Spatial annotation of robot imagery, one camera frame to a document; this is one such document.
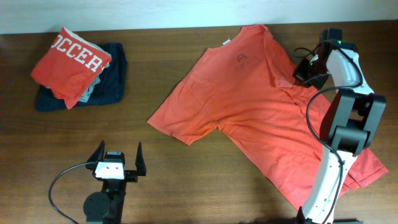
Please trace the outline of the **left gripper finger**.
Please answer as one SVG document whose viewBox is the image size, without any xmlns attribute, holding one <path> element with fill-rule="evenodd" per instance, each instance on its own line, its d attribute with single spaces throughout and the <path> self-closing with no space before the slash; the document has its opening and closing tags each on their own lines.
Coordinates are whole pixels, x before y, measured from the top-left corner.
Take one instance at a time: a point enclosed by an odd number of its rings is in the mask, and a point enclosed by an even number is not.
<svg viewBox="0 0 398 224">
<path fill-rule="evenodd" d="M 146 164 L 142 153 L 142 144 L 139 142 L 136 153 L 135 166 L 137 173 L 146 173 Z"/>
<path fill-rule="evenodd" d="M 101 162 L 104 157 L 105 141 L 102 140 L 94 153 L 88 158 L 87 162 Z"/>
</svg>

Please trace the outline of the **orange t-shirt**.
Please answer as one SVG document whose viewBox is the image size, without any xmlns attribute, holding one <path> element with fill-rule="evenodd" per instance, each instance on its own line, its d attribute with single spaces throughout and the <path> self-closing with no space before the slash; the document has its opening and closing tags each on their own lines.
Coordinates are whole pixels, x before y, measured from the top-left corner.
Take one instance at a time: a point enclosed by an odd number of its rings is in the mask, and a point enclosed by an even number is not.
<svg viewBox="0 0 398 224">
<path fill-rule="evenodd" d="M 208 49 L 148 122 L 185 144 L 219 129 L 299 208 L 320 166 L 315 135 L 330 102 L 297 85 L 294 68 L 266 26 L 243 27 Z"/>
</svg>

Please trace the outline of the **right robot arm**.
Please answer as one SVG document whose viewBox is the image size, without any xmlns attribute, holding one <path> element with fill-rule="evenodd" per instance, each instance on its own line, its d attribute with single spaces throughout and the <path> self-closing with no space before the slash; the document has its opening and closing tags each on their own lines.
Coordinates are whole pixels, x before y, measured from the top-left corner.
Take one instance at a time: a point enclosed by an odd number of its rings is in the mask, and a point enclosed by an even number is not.
<svg viewBox="0 0 398 224">
<path fill-rule="evenodd" d="M 351 166 L 370 146 L 386 107 L 365 81 L 359 66 L 358 48 L 342 40 L 340 29 L 320 34 L 318 45 L 301 56 L 293 76 L 306 87 L 315 87 L 316 96 L 326 92 L 323 85 L 332 77 L 336 92 L 320 132 L 314 134 L 322 144 L 322 159 L 308 199 L 298 210 L 296 223 L 333 223 L 336 201 Z"/>
</svg>

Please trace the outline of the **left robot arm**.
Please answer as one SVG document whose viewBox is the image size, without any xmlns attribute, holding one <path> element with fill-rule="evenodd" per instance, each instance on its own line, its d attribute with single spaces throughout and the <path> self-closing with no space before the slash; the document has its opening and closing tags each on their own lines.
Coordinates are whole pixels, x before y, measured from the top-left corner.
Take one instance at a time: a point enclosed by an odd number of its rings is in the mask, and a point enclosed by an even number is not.
<svg viewBox="0 0 398 224">
<path fill-rule="evenodd" d="M 86 168 L 93 172 L 96 180 L 103 183 L 102 189 L 89 195 L 83 204 L 87 223 L 121 223 L 127 184 L 136 183 L 139 176 L 147 173 L 142 144 L 137 147 L 136 169 L 126 170 L 124 165 L 124 153 L 106 152 L 104 141 L 100 142 L 97 150 L 87 160 Z"/>
</svg>

